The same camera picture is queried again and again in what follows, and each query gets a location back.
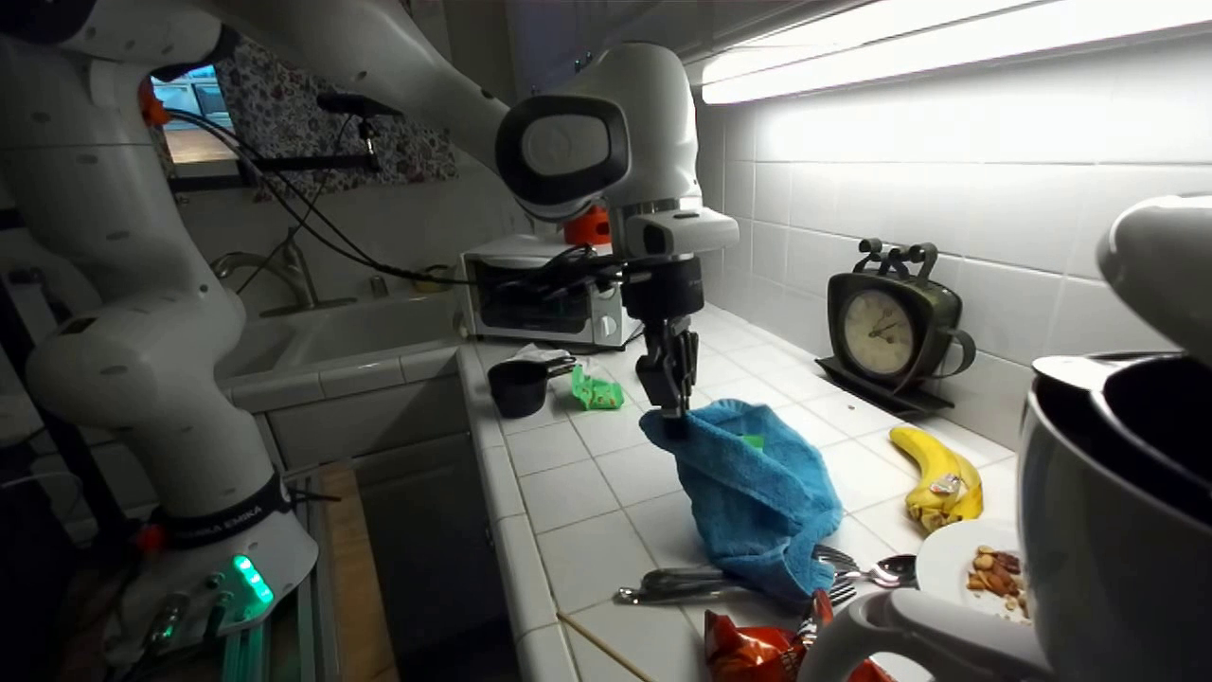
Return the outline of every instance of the kitchen counter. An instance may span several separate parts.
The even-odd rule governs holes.
[[[846,505],[831,545],[859,565],[919,545],[903,511],[918,469],[888,443],[899,417],[839,390],[811,352],[729,310],[710,305],[698,330],[692,404],[767,402],[823,449]],[[585,412],[565,376],[550,382],[544,410],[499,420],[484,369],[515,352],[518,343],[480,340],[461,343],[459,362],[522,676],[706,676],[706,606],[615,601],[615,591],[637,587],[648,568],[710,568],[676,454],[653,447],[637,429],[648,410],[633,380],[639,340],[624,352],[580,354],[592,376],[624,387],[624,410]],[[981,469],[984,520],[1017,520],[1017,454],[952,420],[919,423]],[[711,601],[711,608],[744,626],[781,620],[745,594]],[[924,676],[906,659],[884,655],[884,661],[894,676]]]

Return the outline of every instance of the light fixture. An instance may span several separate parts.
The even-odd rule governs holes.
[[[735,42],[706,60],[706,102],[752,102],[1027,52],[1212,27],[1207,0],[877,0]]]

